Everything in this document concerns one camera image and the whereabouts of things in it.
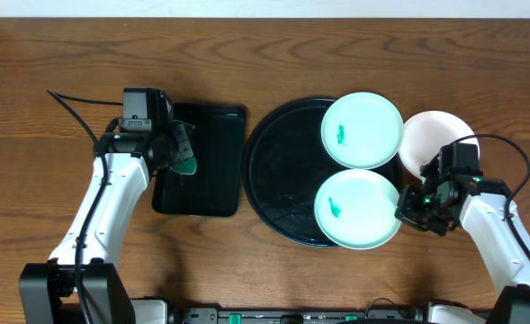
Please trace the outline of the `green sponge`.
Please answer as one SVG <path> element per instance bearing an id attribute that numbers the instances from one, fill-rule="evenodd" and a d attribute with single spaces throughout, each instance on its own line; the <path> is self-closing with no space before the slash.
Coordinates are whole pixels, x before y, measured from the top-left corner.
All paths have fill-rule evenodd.
<path id="1" fill-rule="evenodd" d="M 197 161 L 195 157 L 188 157 L 172 164 L 169 169 L 177 174 L 192 176 L 197 170 Z"/>

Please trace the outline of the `white plate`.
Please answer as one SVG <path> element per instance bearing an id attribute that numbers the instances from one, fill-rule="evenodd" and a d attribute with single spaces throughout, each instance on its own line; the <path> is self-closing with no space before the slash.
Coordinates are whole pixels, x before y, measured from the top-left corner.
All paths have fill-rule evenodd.
<path id="1" fill-rule="evenodd" d="M 420 168 L 428 164 L 441 147 L 473 134 L 465 121 L 449 112 L 420 112 L 404 123 L 400 160 L 413 176 L 424 181 Z"/>

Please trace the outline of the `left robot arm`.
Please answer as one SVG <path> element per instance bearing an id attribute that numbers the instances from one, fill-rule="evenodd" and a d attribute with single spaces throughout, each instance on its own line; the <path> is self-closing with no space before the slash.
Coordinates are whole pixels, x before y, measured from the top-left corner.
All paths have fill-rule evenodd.
<path id="1" fill-rule="evenodd" d="M 194 127 L 109 128 L 96 142 L 90 185 L 65 237 L 45 263 L 29 263 L 19 282 L 29 323 L 179 323 L 182 312 L 158 297 L 132 299 L 117 265 L 130 218 L 157 170 L 195 166 Z"/>

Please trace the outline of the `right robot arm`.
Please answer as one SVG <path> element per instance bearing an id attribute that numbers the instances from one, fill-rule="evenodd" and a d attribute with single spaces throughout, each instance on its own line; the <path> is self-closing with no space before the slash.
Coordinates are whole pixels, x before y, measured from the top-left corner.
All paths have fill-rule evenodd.
<path id="1" fill-rule="evenodd" d="M 436 188 L 408 185 L 395 217 L 439 236 L 464 229 L 499 295 L 484 321 L 530 323 L 530 236 L 503 181 L 457 175 Z"/>

